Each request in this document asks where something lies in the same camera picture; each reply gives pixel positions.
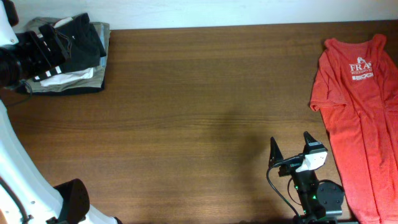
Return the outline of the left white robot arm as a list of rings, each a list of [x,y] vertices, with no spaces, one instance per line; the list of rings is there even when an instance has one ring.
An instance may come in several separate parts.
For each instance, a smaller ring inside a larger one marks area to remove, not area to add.
[[[19,18],[12,1],[1,1],[1,87],[18,89],[27,80],[42,81],[60,74],[71,56],[71,40],[45,24],[39,33],[15,33]],[[51,186],[18,140],[1,105],[1,211],[8,223],[118,224],[90,203],[80,179]]]

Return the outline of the dark green t-shirt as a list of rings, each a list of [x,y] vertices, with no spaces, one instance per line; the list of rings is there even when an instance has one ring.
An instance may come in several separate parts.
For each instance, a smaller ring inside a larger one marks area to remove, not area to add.
[[[64,19],[36,17],[27,24],[26,29],[42,37],[43,33],[39,28],[44,25],[52,26],[61,35],[60,41],[70,58],[65,63],[35,76],[32,81],[49,86],[66,80],[92,77],[93,69],[100,65],[101,59],[107,53],[88,13]]]

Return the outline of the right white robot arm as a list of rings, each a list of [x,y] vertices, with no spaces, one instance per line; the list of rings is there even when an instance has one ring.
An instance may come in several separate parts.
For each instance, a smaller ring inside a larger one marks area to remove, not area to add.
[[[343,213],[341,206],[345,197],[344,188],[331,180],[318,179],[315,173],[325,164],[328,149],[308,132],[303,133],[303,138],[303,152],[285,159],[275,138],[271,137],[266,179],[270,187],[294,212],[293,223],[338,223],[338,217]],[[279,177],[289,176],[293,181],[303,209],[302,215],[272,183],[270,172],[276,168],[279,170]]]

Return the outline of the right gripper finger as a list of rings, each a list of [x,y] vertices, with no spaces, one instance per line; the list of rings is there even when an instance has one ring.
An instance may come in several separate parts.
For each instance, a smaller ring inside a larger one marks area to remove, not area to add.
[[[304,136],[305,143],[307,145],[312,145],[313,143],[316,143],[316,141],[317,141],[308,131],[305,131],[303,133],[303,136]]]
[[[276,163],[283,161],[283,155],[277,145],[274,137],[270,139],[270,156],[269,156],[269,167],[274,166]]]

